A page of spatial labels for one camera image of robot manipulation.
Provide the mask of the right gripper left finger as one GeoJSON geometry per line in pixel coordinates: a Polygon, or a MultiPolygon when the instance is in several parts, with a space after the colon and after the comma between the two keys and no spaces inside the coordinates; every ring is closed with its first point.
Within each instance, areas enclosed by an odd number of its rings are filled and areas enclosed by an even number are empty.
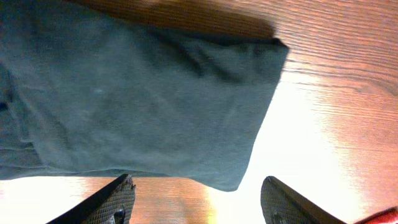
{"type": "Polygon", "coordinates": [[[128,224],[136,199],[136,186],[123,174],[50,224],[128,224]]]}

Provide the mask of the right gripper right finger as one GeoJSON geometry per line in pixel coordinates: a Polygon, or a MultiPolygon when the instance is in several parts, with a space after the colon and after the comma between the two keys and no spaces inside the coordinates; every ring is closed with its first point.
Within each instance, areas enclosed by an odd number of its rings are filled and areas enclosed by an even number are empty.
{"type": "Polygon", "coordinates": [[[267,224],[344,224],[274,176],[262,183],[261,208],[267,224]]]}

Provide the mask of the dark green Nike t-shirt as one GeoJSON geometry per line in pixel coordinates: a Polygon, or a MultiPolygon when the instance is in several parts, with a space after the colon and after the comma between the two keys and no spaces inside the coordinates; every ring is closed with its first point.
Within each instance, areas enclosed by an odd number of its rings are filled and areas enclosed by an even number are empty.
{"type": "Polygon", "coordinates": [[[187,177],[236,190],[289,50],[1,2],[1,178],[187,177]]]}

